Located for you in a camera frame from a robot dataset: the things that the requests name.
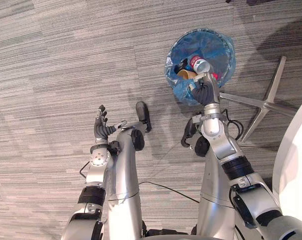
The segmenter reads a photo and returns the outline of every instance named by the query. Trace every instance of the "blue plastic bag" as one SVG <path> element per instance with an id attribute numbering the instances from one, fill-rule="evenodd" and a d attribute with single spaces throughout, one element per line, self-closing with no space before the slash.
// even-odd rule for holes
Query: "blue plastic bag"
<path id="1" fill-rule="evenodd" d="M 183 59 L 199 55 L 207 60 L 217 74 L 219 87 L 223 86 L 234 74 L 236 56 L 232 39 L 208 28 L 199 28 L 186 32 L 171 47 L 165 63 L 165 76 L 179 102 L 198 105 L 190 92 L 192 79 L 184 80 L 175 71 L 175 65 Z"/>

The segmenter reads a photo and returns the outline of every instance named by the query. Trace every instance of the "floor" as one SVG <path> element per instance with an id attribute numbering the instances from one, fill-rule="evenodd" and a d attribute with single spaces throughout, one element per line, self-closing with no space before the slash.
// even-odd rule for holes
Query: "floor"
<path id="1" fill-rule="evenodd" d="M 0 0 L 0 240 L 58 240 L 84 184 L 100 104 L 109 122 L 150 109 L 138 152 L 140 181 L 199 199 L 205 159 L 180 144 L 200 107 L 176 101 L 164 77 L 170 46 L 210 28 L 233 39 L 236 71 L 222 91 L 262 99 L 287 56 L 276 102 L 302 103 L 302 0 Z M 223 101 L 247 128 L 256 109 Z M 243 151 L 264 178 L 290 118 L 268 113 Z M 191 232 L 198 205 L 161 187 L 140 187 L 148 228 Z"/>

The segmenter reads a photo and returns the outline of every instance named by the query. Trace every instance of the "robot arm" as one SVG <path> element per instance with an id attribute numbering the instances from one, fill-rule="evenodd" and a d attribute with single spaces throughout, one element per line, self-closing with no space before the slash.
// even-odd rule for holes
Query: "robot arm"
<path id="1" fill-rule="evenodd" d="M 229 178 L 230 201 L 245 225 L 257 228 L 265 239 L 302 239 L 302 222 L 282 215 L 272 192 L 260 175 L 254 172 L 237 141 L 229 135 L 226 119 L 220 110 L 219 88 L 213 75 L 202 73 L 194 78 L 194 82 L 196 88 L 190 85 L 190 89 L 194 98 L 204 105 L 204 115 L 196 115 L 192 121 L 201 129 L 202 137 L 209 142 Z"/>
<path id="2" fill-rule="evenodd" d="M 120 146 L 117 142 L 108 142 L 108 136 L 127 122 L 106 126 L 107 112 L 101 105 L 94 123 L 96 145 L 90 149 L 90 166 L 85 179 L 85 187 L 79 196 L 73 213 L 63 231 L 61 240 L 102 240 L 104 226 L 101 222 L 106 197 L 104 172 L 111 153 L 117 154 Z"/>

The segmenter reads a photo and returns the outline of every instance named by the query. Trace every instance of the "bottle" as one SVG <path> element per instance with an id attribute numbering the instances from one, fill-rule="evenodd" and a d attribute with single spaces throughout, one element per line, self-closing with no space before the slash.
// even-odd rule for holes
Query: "bottle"
<path id="1" fill-rule="evenodd" d="M 204 60 L 201 56 L 195 55 L 190 60 L 190 66 L 197 74 L 202 74 L 205 72 L 209 72 L 210 63 Z"/>

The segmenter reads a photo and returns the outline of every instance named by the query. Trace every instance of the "wire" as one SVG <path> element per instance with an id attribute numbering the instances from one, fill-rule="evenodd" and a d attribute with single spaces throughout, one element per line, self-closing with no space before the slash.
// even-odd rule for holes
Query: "wire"
<path id="1" fill-rule="evenodd" d="M 229 125 L 230 124 L 234 124 L 235 126 L 236 126 L 236 128 L 237 128 L 237 136 L 236 136 L 236 138 L 235 138 L 235 140 L 238 140 L 241 136 L 242 136 L 242 134 L 243 134 L 243 131 L 244 131 L 244 127 L 243 127 L 243 124 L 240 122 L 240 121 L 238 121 L 238 120 L 231 120 L 230 118 L 229 118 L 229 114 L 228 114 L 228 110 L 227 109 L 224 109 L 223 111 L 222 111 L 222 114 L 225 112 L 225 115 L 226 115 L 226 119 L 227 119 L 227 121 L 228 121 L 228 123 L 227 123 L 227 127 L 229 127 Z"/>
<path id="2" fill-rule="evenodd" d="M 199 201 L 193 199 L 192 197 L 189 197 L 189 196 L 187 196 L 187 195 L 184 195 L 183 193 L 181 193 L 181 192 L 179 192 L 179 191 L 177 191 L 177 190 L 174 190 L 174 189 L 172 189 L 172 188 L 170 188 L 170 187 L 163 186 L 163 185 L 161 185 L 161 184 L 157 184 L 157 183 L 154 183 L 154 182 L 151 182 L 151 181 L 143 181 L 143 182 L 140 182 L 139 185 L 145 184 L 145 183 L 153 184 L 153 185 L 156 185 L 156 186 L 159 186 L 159 187 L 162 187 L 162 188 L 171 190 L 171 191 L 173 191 L 173 192 L 175 192 L 175 193 L 177 193 L 177 194 L 180 194 L 180 195 L 182 195 L 183 197 L 185 197 L 185 198 L 187 198 L 187 199 L 190 199 L 190 200 L 192 200 L 192 201 L 194 201 L 194 202 L 196 202 L 196 203 L 198 203 L 198 204 L 200 203 Z M 233 208 L 235 209 L 235 205 L 234 205 L 233 202 L 231 201 L 231 192 L 232 192 L 232 189 L 231 189 L 231 187 L 230 187 L 230 191 L 229 191 L 229 200 L 230 200 L 230 203 L 232 204 Z M 238 228 L 237 225 L 235 225 L 235 229 L 237 230 L 237 232 L 238 232 L 239 235 L 241 236 L 242 240 L 246 240 L 245 237 L 243 236 L 242 232 L 240 231 L 240 229 Z"/>
<path id="3" fill-rule="evenodd" d="M 85 167 L 89 164 L 90 162 L 88 161 L 79 171 L 79 174 L 84 177 L 85 179 L 87 178 L 83 173 L 82 173 L 82 170 L 85 169 Z"/>
<path id="4" fill-rule="evenodd" d="M 229 190 L 229 201 L 230 203 L 232 204 L 232 207 L 234 209 L 236 209 L 236 206 L 234 205 L 234 203 L 232 202 L 232 199 L 231 199 L 231 193 L 232 193 L 232 188 L 230 187 L 230 190 Z M 237 225 L 235 225 L 235 229 L 237 230 L 237 232 L 239 233 L 240 237 L 242 238 L 242 240 L 246 240 L 245 237 L 243 236 L 242 232 L 240 231 L 240 229 L 238 228 Z"/>
<path id="5" fill-rule="evenodd" d="M 235 225 L 235 229 L 236 229 L 237 232 L 240 234 L 240 237 L 242 238 L 242 240 L 246 240 L 245 237 L 243 236 L 242 232 L 240 231 L 240 229 L 238 228 L 237 225 Z"/>
<path id="6" fill-rule="evenodd" d="M 192 200 L 192 201 L 194 201 L 194 202 L 196 202 L 196 203 L 198 203 L 198 204 L 200 203 L 199 201 L 193 199 L 192 197 L 189 197 L 189 196 L 187 196 L 187 195 L 184 195 L 183 193 L 181 193 L 181 192 L 179 192 L 179 191 L 177 191 L 177 190 L 174 190 L 174 189 L 172 189 L 172 188 L 170 188 L 170 187 L 167 187 L 167 186 L 163 186 L 163 185 L 161 185 L 161 184 L 153 183 L 153 182 L 151 182 L 151 181 L 143 181 L 143 182 L 140 182 L 139 185 L 140 185 L 140 184 L 145 184 L 145 183 L 153 184 L 153 185 L 156 185 L 156 186 L 165 188 L 165 189 L 169 189 L 169 190 L 171 190 L 171 191 L 173 191 L 173 192 L 175 192 L 175 193 L 177 193 L 177 194 L 180 194 L 180 195 L 182 195 L 183 197 L 185 197 L 185 198 L 187 198 L 187 199 L 190 199 L 190 200 Z"/>

